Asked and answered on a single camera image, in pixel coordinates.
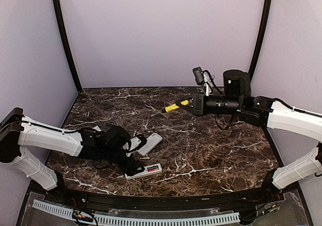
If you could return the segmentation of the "yellow handled screwdriver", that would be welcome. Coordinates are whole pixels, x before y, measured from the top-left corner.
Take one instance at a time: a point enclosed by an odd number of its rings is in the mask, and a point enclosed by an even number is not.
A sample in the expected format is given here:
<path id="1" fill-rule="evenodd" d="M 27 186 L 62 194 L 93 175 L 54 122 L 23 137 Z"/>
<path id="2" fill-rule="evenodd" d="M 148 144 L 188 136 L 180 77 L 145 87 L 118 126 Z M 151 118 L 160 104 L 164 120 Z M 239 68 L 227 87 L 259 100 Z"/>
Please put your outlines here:
<path id="1" fill-rule="evenodd" d="M 189 104 L 189 101 L 188 100 L 184 100 L 184 101 L 181 101 L 180 104 L 183 105 L 183 106 L 187 106 Z M 177 110 L 177 109 L 179 109 L 179 106 L 176 105 L 176 104 L 172 104 L 170 106 L 165 107 L 162 110 L 162 113 L 169 113 L 169 112 L 174 111 L 174 110 Z"/>

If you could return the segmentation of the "small white remote control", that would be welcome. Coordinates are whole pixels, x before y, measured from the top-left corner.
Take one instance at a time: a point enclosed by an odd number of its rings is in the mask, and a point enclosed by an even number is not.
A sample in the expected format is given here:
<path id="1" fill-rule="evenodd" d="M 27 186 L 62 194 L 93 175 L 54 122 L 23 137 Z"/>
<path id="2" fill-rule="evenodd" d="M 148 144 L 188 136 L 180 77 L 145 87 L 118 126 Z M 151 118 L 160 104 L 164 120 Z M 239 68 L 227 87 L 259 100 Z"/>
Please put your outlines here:
<path id="1" fill-rule="evenodd" d="M 163 169 L 162 169 L 161 164 L 157 163 L 157 164 L 154 164 L 154 165 L 145 166 L 143 172 L 137 173 L 134 176 L 128 176 L 127 174 L 125 174 L 125 178 L 127 180 L 136 179 L 136 178 L 142 178 L 142 177 L 147 177 L 147 176 L 159 174 L 162 171 L 163 171 Z"/>

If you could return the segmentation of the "large white remote control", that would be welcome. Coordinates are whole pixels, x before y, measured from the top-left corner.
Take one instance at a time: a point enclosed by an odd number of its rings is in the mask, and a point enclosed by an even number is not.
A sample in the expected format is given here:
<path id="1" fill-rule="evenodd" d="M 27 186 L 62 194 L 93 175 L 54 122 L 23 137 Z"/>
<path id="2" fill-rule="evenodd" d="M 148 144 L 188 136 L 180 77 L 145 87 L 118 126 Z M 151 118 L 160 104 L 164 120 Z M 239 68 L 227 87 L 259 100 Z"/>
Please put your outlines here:
<path id="1" fill-rule="evenodd" d="M 141 156 L 146 156 L 162 140 L 163 140 L 162 136 L 160 136 L 157 133 L 153 133 L 147 138 L 146 144 L 140 149 L 138 149 L 136 152 L 139 153 Z"/>

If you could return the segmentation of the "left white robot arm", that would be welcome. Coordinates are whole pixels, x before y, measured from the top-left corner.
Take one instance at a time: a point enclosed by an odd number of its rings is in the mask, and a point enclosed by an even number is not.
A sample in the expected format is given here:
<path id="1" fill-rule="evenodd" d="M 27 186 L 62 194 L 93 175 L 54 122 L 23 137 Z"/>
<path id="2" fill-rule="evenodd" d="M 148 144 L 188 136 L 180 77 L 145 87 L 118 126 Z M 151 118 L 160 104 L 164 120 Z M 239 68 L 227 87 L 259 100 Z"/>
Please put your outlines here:
<path id="1" fill-rule="evenodd" d="M 145 144 L 143 135 L 131 137 L 121 126 L 113 125 L 107 131 L 89 127 L 67 130 L 35 121 L 25 116 L 21 108 L 14 108 L 1 122 L 1 162 L 16 166 L 43 189 L 51 190 L 52 197 L 60 204 L 71 200 L 62 176 L 40 162 L 27 146 L 85 160 L 107 161 L 127 176 L 134 176 L 144 171 L 144 165 L 132 153 Z"/>

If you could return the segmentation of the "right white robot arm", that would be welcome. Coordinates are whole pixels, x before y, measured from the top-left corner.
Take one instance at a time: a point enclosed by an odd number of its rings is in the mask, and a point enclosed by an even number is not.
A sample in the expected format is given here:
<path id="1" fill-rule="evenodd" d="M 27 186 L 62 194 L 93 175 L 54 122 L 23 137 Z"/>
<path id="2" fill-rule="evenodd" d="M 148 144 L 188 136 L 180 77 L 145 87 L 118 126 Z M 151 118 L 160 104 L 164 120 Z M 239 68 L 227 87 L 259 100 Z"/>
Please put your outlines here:
<path id="1" fill-rule="evenodd" d="M 318 141 L 318 145 L 303 157 L 270 171 L 257 191 L 257 199 L 267 203 L 288 185 L 312 174 L 321 174 L 321 114 L 290 106 L 281 99 L 251 96 L 251 79 L 247 72 L 231 69 L 223 73 L 224 91 L 215 95 L 216 87 L 209 71 L 193 69 L 197 85 L 203 92 L 176 100 L 176 106 L 187 112 L 231 115 L 261 128 L 281 129 Z"/>

